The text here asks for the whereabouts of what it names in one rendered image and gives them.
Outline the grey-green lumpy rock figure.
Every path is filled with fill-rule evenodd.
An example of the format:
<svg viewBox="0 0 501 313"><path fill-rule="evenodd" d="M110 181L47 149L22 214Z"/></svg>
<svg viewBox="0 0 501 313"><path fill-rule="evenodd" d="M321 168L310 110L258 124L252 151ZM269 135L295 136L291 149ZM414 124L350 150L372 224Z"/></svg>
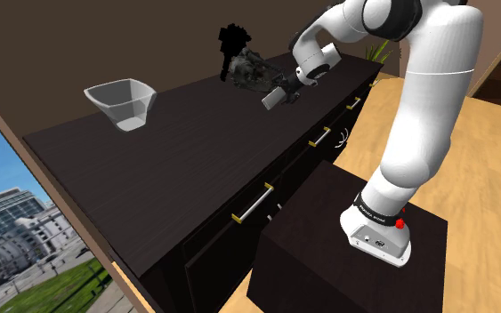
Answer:
<svg viewBox="0 0 501 313"><path fill-rule="evenodd" d="M245 47L230 64L230 79L242 89L269 93L284 79L282 70Z"/></svg>

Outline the window with city view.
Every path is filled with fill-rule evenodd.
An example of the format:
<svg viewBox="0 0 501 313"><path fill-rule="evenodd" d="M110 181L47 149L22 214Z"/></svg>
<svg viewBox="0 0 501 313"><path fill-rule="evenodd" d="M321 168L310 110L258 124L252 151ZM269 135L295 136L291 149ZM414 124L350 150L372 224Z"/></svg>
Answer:
<svg viewBox="0 0 501 313"><path fill-rule="evenodd" d="M73 231L84 240L94 257L131 301L138 313L155 313L132 288L129 279L107 254L107 246L93 237L83 224L85 218L74 213L61 198L48 209L36 195L13 184L0 192L0 278L8 270L34 266L39 256L58 252Z"/></svg>

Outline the green leafy plant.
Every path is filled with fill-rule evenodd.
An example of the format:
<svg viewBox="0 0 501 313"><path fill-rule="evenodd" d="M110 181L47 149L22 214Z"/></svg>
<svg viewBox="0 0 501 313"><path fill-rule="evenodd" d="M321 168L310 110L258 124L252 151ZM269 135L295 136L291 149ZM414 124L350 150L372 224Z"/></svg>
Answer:
<svg viewBox="0 0 501 313"><path fill-rule="evenodd" d="M382 44L374 46L373 44L369 49L366 49L366 59L380 64L384 64L385 60L392 54L392 51L384 52L384 48L388 45L389 40L385 40Z"/></svg>

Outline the dark robot stand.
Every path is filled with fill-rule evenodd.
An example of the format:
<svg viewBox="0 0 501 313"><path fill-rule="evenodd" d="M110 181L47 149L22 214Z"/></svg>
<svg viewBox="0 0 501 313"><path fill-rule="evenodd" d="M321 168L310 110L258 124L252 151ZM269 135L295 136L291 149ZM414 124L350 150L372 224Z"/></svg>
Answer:
<svg viewBox="0 0 501 313"><path fill-rule="evenodd" d="M352 247L340 215L365 186L321 162L263 230L247 291L263 313L443 313L448 224L406 204L401 268Z"/></svg>

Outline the black tree-shaped figure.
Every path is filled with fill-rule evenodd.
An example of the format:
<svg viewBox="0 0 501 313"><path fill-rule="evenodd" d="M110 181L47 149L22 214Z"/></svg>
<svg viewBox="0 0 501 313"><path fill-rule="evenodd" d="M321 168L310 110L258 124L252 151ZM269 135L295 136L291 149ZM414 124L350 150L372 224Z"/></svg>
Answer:
<svg viewBox="0 0 501 313"><path fill-rule="evenodd" d="M233 57L236 57L252 40L246 30L234 23L226 28L221 28L218 39L222 42L220 51L223 53L222 71L220 79L224 82L229 71L229 65Z"/></svg>

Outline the white angular bowl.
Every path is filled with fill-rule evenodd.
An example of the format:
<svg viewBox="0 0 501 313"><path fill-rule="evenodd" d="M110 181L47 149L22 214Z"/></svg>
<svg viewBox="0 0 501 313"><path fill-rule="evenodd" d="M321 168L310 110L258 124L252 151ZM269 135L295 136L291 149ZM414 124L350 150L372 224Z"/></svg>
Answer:
<svg viewBox="0 0 501 313"><path fill-rule="evenodd" d="M122 132L146 124L157 92L148 84L125 78L84 89L84 94Z"/></svg>

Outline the dark wooden sideboard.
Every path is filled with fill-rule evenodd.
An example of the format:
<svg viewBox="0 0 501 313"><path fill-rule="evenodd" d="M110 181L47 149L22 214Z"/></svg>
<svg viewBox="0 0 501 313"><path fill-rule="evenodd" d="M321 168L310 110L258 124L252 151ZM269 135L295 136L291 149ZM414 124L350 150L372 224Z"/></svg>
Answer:
<svg viewBox="0 0 501 313"><path fill-rule="evenodd" d="M345 55L270 109L212 76L160 93L134 131L96 113L25 141L156 313L218 313L270 219L341 152L380 68Z"/></svg>

